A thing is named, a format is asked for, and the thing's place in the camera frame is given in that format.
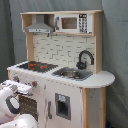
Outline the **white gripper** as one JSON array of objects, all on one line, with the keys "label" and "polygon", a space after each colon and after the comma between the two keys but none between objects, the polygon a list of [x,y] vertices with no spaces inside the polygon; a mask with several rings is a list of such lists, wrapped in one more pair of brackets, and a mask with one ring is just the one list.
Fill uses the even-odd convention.
[{"label": "white gripper", "polygon": [[18,93],[27,95],[32,92],[32,87],[26,84],[18,83],[11,80],[6,80],[1,83],[2,87],[15,87]]}]

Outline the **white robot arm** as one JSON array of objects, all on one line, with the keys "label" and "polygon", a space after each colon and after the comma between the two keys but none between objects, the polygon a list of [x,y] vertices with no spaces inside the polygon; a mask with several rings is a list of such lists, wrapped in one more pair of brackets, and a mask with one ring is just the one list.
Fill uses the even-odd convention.
[{"label": "white robot arm", "polygon": [[0,84],[0,124],[4,124],[14,119],[23,119],[25,122],[31,121],[33,116],[30,114],[21,114],[21,106],[15,94],[18,91],[16,84],[10,80]]}]

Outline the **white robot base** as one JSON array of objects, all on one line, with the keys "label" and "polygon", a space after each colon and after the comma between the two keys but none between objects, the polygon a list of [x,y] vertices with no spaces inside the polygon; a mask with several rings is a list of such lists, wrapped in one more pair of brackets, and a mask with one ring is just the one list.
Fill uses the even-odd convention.
[{"label": "white robot base", "polygon": [[8,123],[0,125],[0,128],[39,128],[35,118],[30,114],[22,114]]}]

